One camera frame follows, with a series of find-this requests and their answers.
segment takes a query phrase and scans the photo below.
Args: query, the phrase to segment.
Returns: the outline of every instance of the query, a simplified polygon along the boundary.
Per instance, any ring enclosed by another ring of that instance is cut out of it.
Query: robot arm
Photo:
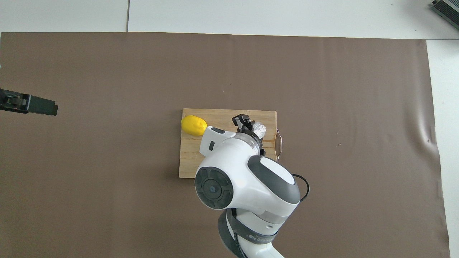
[[[264,156],[264,126],[242,114],[233,122],[237,133],[206,129],[196,192],[206,206],[224,210],[218,231],[233,254],[281,258],[271,241],[300,202],[298,186],[287,169]]]

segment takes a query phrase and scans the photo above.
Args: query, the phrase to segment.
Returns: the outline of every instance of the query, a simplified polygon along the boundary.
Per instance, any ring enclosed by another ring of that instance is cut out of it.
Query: brown paper backdrop
[[[1,257],[232,257],[179,179],[181,110],[276,110],[311,184],[286,257],[449,257],[424,40],[2,33]]]

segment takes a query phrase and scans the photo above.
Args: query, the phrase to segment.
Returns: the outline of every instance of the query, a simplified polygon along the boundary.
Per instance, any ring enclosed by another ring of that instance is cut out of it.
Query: lemon
[[[186,116],[182,119],[182,130],[187,134],[200,136],[204,134],[207,123],[197,116]]]

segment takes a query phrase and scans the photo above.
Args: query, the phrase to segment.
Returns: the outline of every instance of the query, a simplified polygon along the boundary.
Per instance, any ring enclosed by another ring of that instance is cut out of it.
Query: cutting board
[[[225,131],[236,132],[237,127],[234,126],[231,119],[239,114],[249,115],[252,121],[262,122],[266,126],[266,135],[263,137],[263,148],[266,151],[266,156],[275,160],[275,140],[277,128],[276,111],[184,108],[182,118],[188,115],[194,115],[204,119],[207,125],[214,126]],[[195,177],[196,170],[204,159],[204,156],[199,153],[201,138],[202,136],[192,136],[182,130],[179,177]]]

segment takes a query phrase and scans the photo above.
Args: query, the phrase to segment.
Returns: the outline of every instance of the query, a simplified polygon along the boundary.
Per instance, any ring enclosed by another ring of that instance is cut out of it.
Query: black button
[[[210,151],[213,151],[213,146],[215,145],[215,141],[210,141],[210,145],[209,145],[209,150]]]
[[[217,133],[219,133],[219,134],[224,134],[224,133],[225,133],[224,130],[218,129],[218,128],[216,128],[216,127],[212,127],[212,131],[215,131],[215,132],[217,132]]]

